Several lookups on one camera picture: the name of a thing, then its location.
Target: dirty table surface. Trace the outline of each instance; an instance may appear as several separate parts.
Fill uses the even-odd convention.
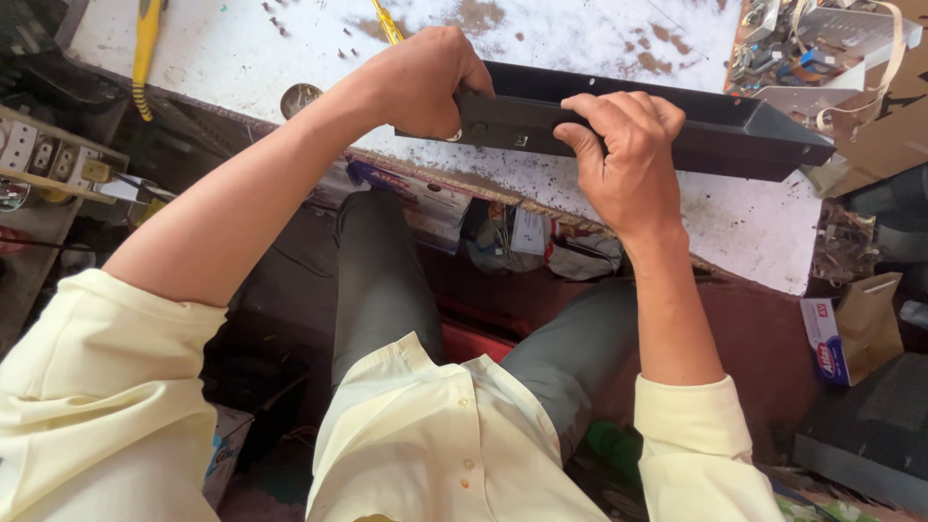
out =
[[[387,46],[368,0],[268,0],[269,12],[262,1],[171,2],[149,84],[282,124],[280,97],[288,87],[308,83],[325,91]],[[427,25],[460,26],[484,59],[710,92],[723,87],[741,9],[735,0],[381,3],[404,35]],[[125,77],[134,49],[135,2],[125,0],[89,0],[65,45],[70,59]],[[577,187],[574,159],[394,137],[386,126],[352,151],[530,210],[599,221]],[[779,184],[678,177],[695,257],[786,294],[806,289],[821,204],[804,176]]]

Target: shirt sleeve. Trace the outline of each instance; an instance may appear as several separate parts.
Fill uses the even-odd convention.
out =
[[[100,270],[62,280],[0,364],[0,521],[217,520],[198,375],[225,313]]]
[[[751,464],[751,436],[730,376],[699,386],[638,376],[638,468],[651,520],[782,522],[767,477]]]

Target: leg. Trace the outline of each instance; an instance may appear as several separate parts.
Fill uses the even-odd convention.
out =
[[[637,346],[635,288],[627,281],[606,280],[577,295],[500,365],[541,402],[566,462],[589,425],[592,399]]]
[[[435,364],[444,364],[441,319],[399,199],[383,191],[351,194],[339,209],[334,233],[339,304],[332,385],[365,355],[410,332]]]

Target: white paper label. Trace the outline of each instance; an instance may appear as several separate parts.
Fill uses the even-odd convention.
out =
[[[513,252],[545,254],[545,225],[541,215],[516,209],[516,222],[512,227]]]

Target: black metal frame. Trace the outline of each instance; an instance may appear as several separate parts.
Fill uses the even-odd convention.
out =
[[[561,109],[562,99],[581,93],[644,91],[666,98],[687,114],[673,144],[678,170],[782,181],[801,164],[824,164],[835,151],[826,139],[761,99],[485,63],[497,98],[455,95],[461,115],[457,143],[573,157],[571,148],[552,131],[567,122],[587,127],[589,123]],[[396,135],[411,137],[399,130]]]

